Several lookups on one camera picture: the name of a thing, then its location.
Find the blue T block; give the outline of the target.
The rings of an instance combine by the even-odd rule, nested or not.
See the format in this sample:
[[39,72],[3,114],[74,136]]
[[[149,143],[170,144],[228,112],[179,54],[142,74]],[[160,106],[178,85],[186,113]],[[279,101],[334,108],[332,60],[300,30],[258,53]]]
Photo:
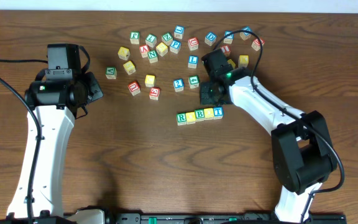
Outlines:
[[213,119],[222,119],[224,116],[224,111],[222,106],[217,106],[213,108],[214,118]]

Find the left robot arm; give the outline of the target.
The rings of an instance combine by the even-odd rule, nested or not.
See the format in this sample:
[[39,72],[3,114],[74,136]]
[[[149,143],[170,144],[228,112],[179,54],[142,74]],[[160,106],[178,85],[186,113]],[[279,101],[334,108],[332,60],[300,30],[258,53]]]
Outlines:
[[103,97],[81,64],[85,48],[50,44],[47,65],[19,99],[27,109],[28,134],[19,183],[0,223],[69,223],[63,216],[62,177],[78,109]]

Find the yellow O block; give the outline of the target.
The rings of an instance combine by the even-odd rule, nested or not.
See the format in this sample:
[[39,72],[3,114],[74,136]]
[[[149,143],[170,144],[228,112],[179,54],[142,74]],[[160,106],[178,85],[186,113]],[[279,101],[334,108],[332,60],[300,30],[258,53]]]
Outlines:
[[194,111],[185,113],[185,116],[186,116],[186,123],[187,124],[196,123],[196,115],[195,115]]

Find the green B block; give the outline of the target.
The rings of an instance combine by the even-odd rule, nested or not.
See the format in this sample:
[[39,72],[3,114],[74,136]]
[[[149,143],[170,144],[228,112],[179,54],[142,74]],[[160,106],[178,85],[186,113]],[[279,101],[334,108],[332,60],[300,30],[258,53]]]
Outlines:
[[196,122],[204,121],[205,120],[204,109],[195,110],[195,117],[196,117]]

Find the green R block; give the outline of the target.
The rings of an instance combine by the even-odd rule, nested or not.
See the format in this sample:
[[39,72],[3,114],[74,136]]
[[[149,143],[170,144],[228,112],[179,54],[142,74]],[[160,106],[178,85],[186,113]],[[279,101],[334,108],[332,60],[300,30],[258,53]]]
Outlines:
[[178,126],[187,124],[187,119],[186,119],[186,114],[185,113],[178,113],[176,115],[176,119],[177,119],[177,125]]

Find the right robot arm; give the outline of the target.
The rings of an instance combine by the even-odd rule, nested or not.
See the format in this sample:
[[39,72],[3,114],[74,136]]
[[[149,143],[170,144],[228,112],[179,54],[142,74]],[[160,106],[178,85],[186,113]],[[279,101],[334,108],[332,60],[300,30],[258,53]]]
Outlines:
[[233,104],[252,116],[272,143],[273,168],[282,185],[275,207],[281,222],[306,223],[311,220],[314,196],[323,193],[323,182],[343,165],[333,148],[328,126],[317,111],[304,113],[269,92],[248,68],[234,68],[221,50],[201,59],[209,76],[201,84],[203,105]]

